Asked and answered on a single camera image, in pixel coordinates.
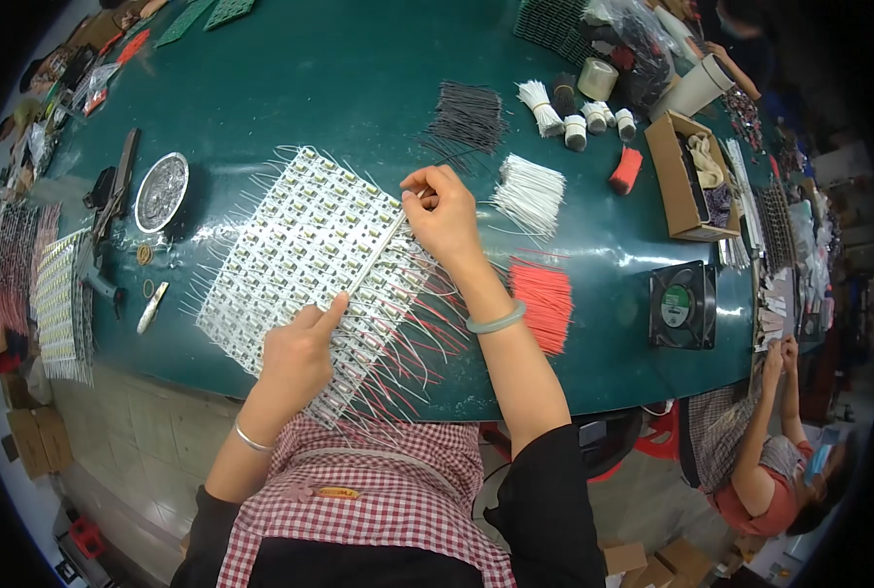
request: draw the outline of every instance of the cooling fan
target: cooling fan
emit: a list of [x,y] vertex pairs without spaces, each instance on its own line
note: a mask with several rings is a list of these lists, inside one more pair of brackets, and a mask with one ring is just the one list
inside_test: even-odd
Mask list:
[[713,349],[717,277],[704,262],[649,272],[649,343]]

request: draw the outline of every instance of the gingham apron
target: gingham apron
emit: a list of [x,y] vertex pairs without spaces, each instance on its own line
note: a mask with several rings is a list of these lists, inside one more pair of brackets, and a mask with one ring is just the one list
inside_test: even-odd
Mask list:
[[[508,555],[471,521],[483,483],[477,426],[396,427],[403,435],[386,430],[400,453],[347,443],[341,433],[295,417],[277,439],[264,488],[241,505],[219,588],[247,586],[265,537],[417,547],[472,565],[485,586],[514,586]],[[359,497],[326,498],[318,488],[350,488]]]
[[[734,473],[741,441],[760,401],[760,388],[744,398],[736,386],[725,386],[688,399],[688,430],[700,489],[708,496],[724,488]],[[783,435],[766,438],[760,464],[792,481],[803,453]]]

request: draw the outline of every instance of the floor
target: floor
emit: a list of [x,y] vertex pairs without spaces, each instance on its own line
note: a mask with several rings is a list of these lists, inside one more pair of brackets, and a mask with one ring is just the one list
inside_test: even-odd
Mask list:
[[[60,475],[63,491],[120,551],[168,584],[195,517],[195,492],[240,406],[100,366],[93,389],[67,380],[52,387],[75,457]],[[496,504],[505,468],[496,469],[504,462],[489,445],[480,450],[486,473],[495,473],[476,499],[475,523],[507,548],[481,517]],[[589,484],[588,496],[599,537],[642,542],[647,553],[684,536],[714,558],[732,539],[673,462],[632,452],[609,480]]]

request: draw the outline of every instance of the green work table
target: green work table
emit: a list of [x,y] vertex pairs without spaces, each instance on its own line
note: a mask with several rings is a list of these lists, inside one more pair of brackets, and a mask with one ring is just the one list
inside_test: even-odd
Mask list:
[[[584,414],[662,401],[722,386],[749,374],[752,323],[751,273],[719,272],[717,340],[713,350],[650,347],[647,341],[649,270],[692,260],[716,262],[713,244],[668,237],[659,184],[640,125],[631,147],[644,155],[629,196],[616,196],[607,178],[619,162],[615,129],[588,137],[586,151],[564,147],[561,137],[542,139],[534,117],[516,97],[514,82],[548,83],[573,67],[551,51],[511,33],[517,3],[447,0],[423,11],[408,3],[318,0],[306,4],[261,1],[247,17],[203,32],[207,12],[181,41],[151,44],[181,12],[175,0],[150,24],[150,41],[113,78],[106,102],[89,118],[65,129],[48,177],[57,185],[90,186],[115,166],[125,136],[142,130],[130,206],[150,166],[180,151],[190,165],[184,215],[176,219],[171,246],[137,229],[133,216],[115,221],[106,244],[104,272],[126,289],[117,321],[107,300],[94,298],[98,359],[162,380],[243,398],[254,377],[211,344],[179,311],[196,264],[219,266],[207,250],[224,229],[225,215],[241,190],[262,194],[249,180],[275,145],[313,145],[392,194],[408,172],[437,159],[413,140],[433,118],[439,84],[452,79],[498,91],[511,133],[467,184],[485,200],[498,180],[501,160],[514,152],[567,178],[557,236],[547,250],[569,259],[526,259],[563,266],[570,275],[575,310],[565,353],[551,365],[572,413]],[[723,111],[699,116],[721,137],[732,136]],[[751,181],[766,181],[769,166],[746,162]],[[78,199],[64,195],[62,235],[90,226]],[[490,207],[478,210],[485,251],[505,264],[515,247],[535,248],[527,237],[486,225],[515,227]],[[155,256],[137,265],[136,247]],[[144,280],[170,288],[147,332],[136,326],[146,300]],[[500,417],[475,341],[447,364],[429,356],[445,379],[428,387],[421,419],[486,420]]]

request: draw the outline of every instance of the face mask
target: face mask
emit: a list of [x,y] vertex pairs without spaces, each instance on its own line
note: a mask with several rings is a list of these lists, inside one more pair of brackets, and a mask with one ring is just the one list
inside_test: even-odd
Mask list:
[[721,16],[721,12],[719,12],[717,8],[715,8],[714,11],[715,11],[715,12],[717,13],[717,15],[718,15],[718,20],[721,21],[721,30],[722,30],[722,31],[724,31],[727,35],[731,35],[731,36],[734,37],[735,39],[744,39],[744,38],[746,37],[746,35],[742,35],[741,33],[739,33],[739,32],[734,28],[734,25],[731,24],[730,21],[729,21],[728,19],[726,19],[725,17]]
[[803,474],[803,484],[808,487],[812,486],[812,480],[816,474],[823,473],[825,463],[829,459],[829,452],[832,451],[832,445],[823,445],[812,454],[806,464],[806,472]]

